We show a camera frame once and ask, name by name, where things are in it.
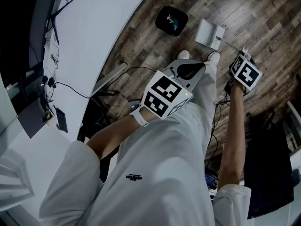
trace black keyboard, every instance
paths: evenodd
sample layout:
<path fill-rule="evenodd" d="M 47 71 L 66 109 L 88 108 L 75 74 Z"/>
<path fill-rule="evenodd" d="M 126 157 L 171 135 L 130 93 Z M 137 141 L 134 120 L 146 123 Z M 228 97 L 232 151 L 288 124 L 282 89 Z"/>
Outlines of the black keyboard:
<path fill-rule="evenodd" d="M 59 130 L 62 130 L 64 132 L 68 133 L 65 113 L 56 107 L 55 107 L 55 111 L 56 111 L 56 117 L 57 117 L 57 121 L 58 121 L 58 124 L 56 125 L 56 127 Z"/>

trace white shoe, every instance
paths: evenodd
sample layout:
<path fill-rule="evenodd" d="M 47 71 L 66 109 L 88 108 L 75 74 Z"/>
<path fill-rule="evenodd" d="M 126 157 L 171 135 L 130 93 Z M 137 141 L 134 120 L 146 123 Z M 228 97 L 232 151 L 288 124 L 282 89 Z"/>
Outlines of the white shoe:
<path fill-rule="evenodd" d="M 220 61 L 220 54 L 218 52 L 212 52 L 210 55 L 208 55 L 207 61 L 210 62 L 210 64 L 217 66 L 218 62 Z"/>
<path fill-rule="evenodd" d="M 187 50 L 182 50 L 178 56 L 177 56 L 177 59 L 189 59 L 190 57 L 190 54 Z"/>

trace black stand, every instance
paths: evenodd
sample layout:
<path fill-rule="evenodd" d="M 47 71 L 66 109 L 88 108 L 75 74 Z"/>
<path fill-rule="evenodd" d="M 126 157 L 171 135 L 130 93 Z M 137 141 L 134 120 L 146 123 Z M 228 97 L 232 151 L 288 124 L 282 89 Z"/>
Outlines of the black stand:
<path fill-rule="evenodd" d="M 58 36 L 57 36 L 57 30 L 56 30 L 56 26 L 55 26 L 55 18 L 56 18 L 56 16 L 59 15 L 60 12 L 61 12 L 68 4 L 70 4 L 73 0 L 71 0 L 70 2 L 68 2 L 68 0 L 66 0 L 66 1 L 67 1 L 67 3 L 66 3 L 65 6 L 63 6 L 63 7 L 62 7 L 60 10 L 58 10 L 56 13 L 50 15 L 51 24 L 52 24 L 53 30 L 54 30 L 54 32 L 55 32 L 55 36 L 56 36 L 56 40 L 57 40 L 57 44 L 58 44 L 58 45 L 60 45 L 60 42 L 59 42 Z"/>

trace white smartwatch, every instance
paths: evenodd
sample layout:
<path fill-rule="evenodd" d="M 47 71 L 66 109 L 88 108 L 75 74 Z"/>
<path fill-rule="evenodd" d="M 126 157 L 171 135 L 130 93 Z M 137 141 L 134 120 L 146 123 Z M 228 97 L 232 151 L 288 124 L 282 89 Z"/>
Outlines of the white smartwatch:
<path fill-rule="evenodd" d="M 131 112 L 130 115 L 132 115 L 135 118 L 139 125 L 147 126 L 149 123 L 142 117 L 142 115 L 140 114 L 140 110 L 141 106 L 139 104 L 138 108 Z"/>

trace white desk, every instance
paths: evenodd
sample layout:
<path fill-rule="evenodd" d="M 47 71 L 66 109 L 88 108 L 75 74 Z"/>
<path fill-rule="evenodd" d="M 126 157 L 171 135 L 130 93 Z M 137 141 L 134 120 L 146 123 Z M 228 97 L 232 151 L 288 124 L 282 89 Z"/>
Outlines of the white desk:
<path fill-rule="evenodd" d="M 89 97 L 113 45 L 141 2 L 74 0 L 69 4 L 56 18 L 60 61 L 55 80 Z M 60 8 L 64 4 L 66 1 L 62 0 Z M 53 34 L 51 40 L 57 45 Z M 57 53 L 57 48 L 49 44 L 44 59 L 44 74 L 49 78 L 55 69 L 50 59 L 52 53 Z M 52 89 L 46 86 L 46 91 L 52 92 Z M 76 140 L 88 99 L 59 84 L 52 99 L 54 103 L 50 105 L 66 114 L 68 133 L 62 132 L 63 135 L 70 141 Z"/>

